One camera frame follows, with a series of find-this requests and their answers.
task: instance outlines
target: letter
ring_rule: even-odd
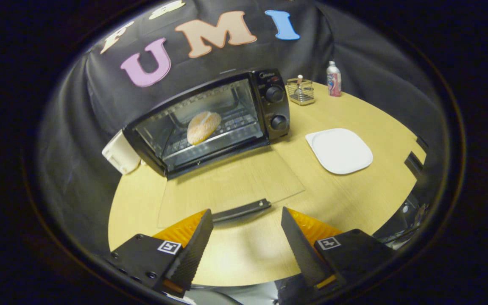
[[[276,24],[278,33],[276,38],[281,40],[298,40],[300,36],[293,29],[291,21],[289,20],[290,14],[286,11],[268,10],[265,12],[268,16],[272,17],[272,20]]]
[[[157,83],[157,81],[163,79],[170,70],[170,58],[163,47],[165,40],[166,39],[164,38],[157,39],[147,45],[144,49],[151,52],[155,57],[155,60],[157,60],[159,67],[157,67],[157,70],[154,72],[146,73],[144,69],[142,69],[142,66],[139,63],[140,53],[130,56],[123,62],[123,64],[121,64],[121,68],[127,72],[131,81],[138,87],[148,87]]]
[[[123,33],[125,33],[127,27],[130,27],[133,23],[135,22],[131,21],[130,23],[127,23],[123,28],[117,30],[115,33],[108,36],[108,38],[104,40],[105,41],[104,48],[100,51],[100,53],[103,54],[106,50],[108,50],[108,48],[113,46],[120,39],[120,36],[123,35]]]
[[[150,20],[156,19],[157,17],[162,16],[165,13],[168,13],[170,11],[174,11],[178,8],[181,8],[184,5],[185,3],[182,2],[181,0],[170,2],[169,4],[166,4],[165,6],[161,6],[160,8],[157,8],[155,11],[153,11],[149,16],[149,19]]]
[[[248,26],[244,22],[244,15],[245,13],[242,11],[225,12],[219,16],[215,27],[197,19],[178,25],[176,31],[183,32],[187,37],[191,46],[189,57],[197,58],[208,54],[212,50],[211,46],[204,44],[203,39],[218,48],[223,48],[227,32],[231,35],[229,44],[233,46],[256,41],[257,36],[250,33]]]

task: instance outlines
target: orange letter m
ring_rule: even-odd
[[[229,43],[233,46],[257,40],[244,22],[244,12],[242,11],[229,11],[221,14],[216,27],[197,19],[178,25],[176,31],[183,32],[187,37],[191,46],[190,58],[203,56],[212,50],[211,46],[204,44],[203,39],[218,48],[223,48],[227,32],[231,36]]]

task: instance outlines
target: toaster oven handle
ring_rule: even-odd
[[[240,207],[236,207],[230,210],[226,210],[223,212],[212,214],[212,221],[215,222],[222,222],[223,220],[229,220],[236,217],[244,216],[253,212],[259,212],[266,208],[271,207],[272,204],[266,198],[261,200],[248,203],[247,205],[243,205]]]

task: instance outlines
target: utensil holder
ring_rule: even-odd
[[[287,95],[291,102],[302,105],[308,105],[315,102],[313,97],[313,81],[308,79],[302,79],[301,91],[298,91],[298,78],[292,78],[287,80]]]

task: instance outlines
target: white plate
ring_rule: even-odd
[[[353,131],[335,128],[309,133],[306,141],[321,165],[338,175],[349,174],[372,164],[372,151]]]

